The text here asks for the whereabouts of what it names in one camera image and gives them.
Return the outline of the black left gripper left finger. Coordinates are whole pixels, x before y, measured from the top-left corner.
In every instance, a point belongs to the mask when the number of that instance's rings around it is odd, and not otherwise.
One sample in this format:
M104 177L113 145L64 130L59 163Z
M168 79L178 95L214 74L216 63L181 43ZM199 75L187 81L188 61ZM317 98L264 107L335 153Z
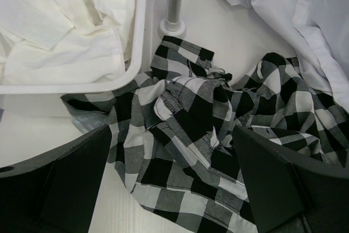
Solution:
M1 168L1 232L88 232L109 155L107 125Z

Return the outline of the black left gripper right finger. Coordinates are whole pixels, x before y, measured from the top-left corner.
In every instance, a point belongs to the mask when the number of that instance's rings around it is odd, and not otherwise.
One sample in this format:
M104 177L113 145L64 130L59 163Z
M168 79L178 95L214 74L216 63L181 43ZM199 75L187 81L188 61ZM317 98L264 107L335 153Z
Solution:
M235 127L236 149L259 232L348 232L348 168Z

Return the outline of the black white checkered shirt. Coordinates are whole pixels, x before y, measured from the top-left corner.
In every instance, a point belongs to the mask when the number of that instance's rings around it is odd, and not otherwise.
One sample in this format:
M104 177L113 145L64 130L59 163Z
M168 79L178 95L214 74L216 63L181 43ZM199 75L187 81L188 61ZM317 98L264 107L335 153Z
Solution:
M145 210L193 232L256 232L234 127L345 167L348 113L306 83L296 58L268 53L230 86L213 57L164 37L151 70L127 86L62 101L79 130L109 126L109 162Z

